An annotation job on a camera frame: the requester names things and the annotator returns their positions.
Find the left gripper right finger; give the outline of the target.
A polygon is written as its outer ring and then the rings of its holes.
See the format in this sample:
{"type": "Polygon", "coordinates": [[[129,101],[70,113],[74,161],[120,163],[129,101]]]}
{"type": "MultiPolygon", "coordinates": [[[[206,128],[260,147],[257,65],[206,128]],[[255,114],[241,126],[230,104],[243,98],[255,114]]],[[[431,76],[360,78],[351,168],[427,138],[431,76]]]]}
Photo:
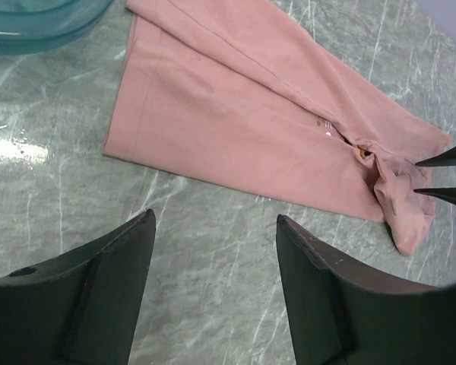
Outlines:
{"type": "Polygon", "coordinates": [[[298,364],[456,364],[456,284],[380,271],[285,215],[276,244],[298,364]]]}

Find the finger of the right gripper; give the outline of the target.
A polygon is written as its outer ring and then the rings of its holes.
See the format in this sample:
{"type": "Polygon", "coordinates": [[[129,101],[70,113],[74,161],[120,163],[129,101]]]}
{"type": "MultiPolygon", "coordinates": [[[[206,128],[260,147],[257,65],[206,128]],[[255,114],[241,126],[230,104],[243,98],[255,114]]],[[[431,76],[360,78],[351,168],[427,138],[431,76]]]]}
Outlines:
{"type": "Polygon", "coordinates": [[[455,188],[431,188],[431,189],[414,189],[417,194],[428,195],[439,198],[452,205],[456,205],[456,187],[455,188]]]}
{"type": "Polygon", "coordinates": [[[456,146],[452,149],[427,160],[416,163],[418,167],[449,167],[456,166],[456,146]]]}

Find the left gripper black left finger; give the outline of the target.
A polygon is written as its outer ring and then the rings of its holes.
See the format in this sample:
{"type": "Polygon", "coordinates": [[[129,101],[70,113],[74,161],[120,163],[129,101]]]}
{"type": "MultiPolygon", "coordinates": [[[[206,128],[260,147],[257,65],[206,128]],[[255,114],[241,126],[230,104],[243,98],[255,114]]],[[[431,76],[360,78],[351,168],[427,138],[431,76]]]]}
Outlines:
{"type": "Polygon", "coordinates": [[[126,364],[156,217],[0,277],[0,364],[126,364]]]}

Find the pink printed t shirt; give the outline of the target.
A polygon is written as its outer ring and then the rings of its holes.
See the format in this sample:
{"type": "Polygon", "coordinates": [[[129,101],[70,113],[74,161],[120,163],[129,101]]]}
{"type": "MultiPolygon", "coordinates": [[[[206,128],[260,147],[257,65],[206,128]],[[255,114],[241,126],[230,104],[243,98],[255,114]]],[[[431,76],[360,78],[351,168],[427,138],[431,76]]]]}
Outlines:
{"type": "Polygon", "coordinates": [[[391,229],[435,216],[418,162],[450,135],[409,113],[268,1],[129,1],[106,155],[391,229]]]}

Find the teal transparent plastic bin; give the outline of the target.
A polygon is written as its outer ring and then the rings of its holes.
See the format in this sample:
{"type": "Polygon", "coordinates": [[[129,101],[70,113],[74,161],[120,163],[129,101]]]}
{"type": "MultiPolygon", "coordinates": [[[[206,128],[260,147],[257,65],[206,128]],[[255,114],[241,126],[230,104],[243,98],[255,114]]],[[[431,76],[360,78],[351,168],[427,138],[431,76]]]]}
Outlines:
{"type": "Polygon", "coordinates": [[[0,56],[55,49],[92,30],[110,0],[0,1],[0,56]]]}

